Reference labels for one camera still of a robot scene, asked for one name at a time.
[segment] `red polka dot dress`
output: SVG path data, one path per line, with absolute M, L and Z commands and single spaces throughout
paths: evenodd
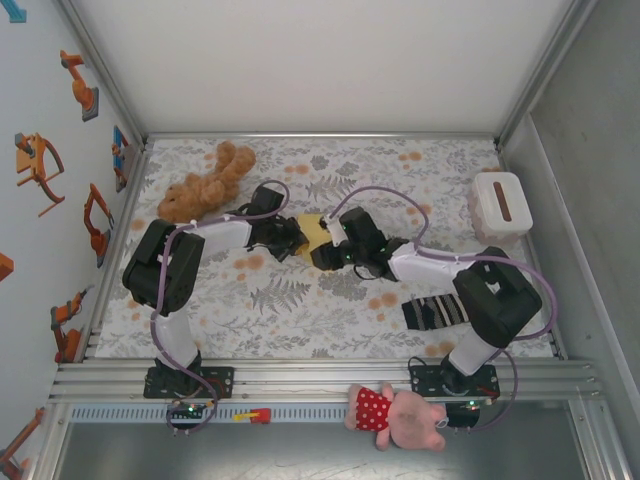
M 356 400 L 356 428 L 379 432 L 389 426 L 387 416 L 391 402 L 379 393 L 362 387 Z

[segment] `small red object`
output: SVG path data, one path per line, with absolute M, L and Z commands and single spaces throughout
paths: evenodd
M 271 409 L 270 408 L 256 408 L 255 410 L 251 410 L 250 413 L 257 413 L 257 417 L 251 417 L 251 423 L 262 423 L 263 425 L 267 425 L 271 423 Z

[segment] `tissue box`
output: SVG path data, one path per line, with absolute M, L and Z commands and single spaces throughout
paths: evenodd
M 533 226 L 520 180 L 513 173 L 479 173 L 471 185 L 469 211 L 476 237 L 484 245 L 515 243 Z

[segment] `metal floor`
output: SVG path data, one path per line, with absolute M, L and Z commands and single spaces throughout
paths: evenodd
M 173 438 L 162 424 L 75 424 L 61 480 L 467 480 L 585 478 L 559 402 L 515 405 L 508 421 L 472 435 L 446 429 L 442 454 L 390 448 L 334 424 L 218 424 Z

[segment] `black and white sock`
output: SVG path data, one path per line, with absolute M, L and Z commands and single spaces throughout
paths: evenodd
M 435 330 L 469 321 L 467 312 L 457 295 L 436 295 L 414 298 L 402 304 L 409 330 Z

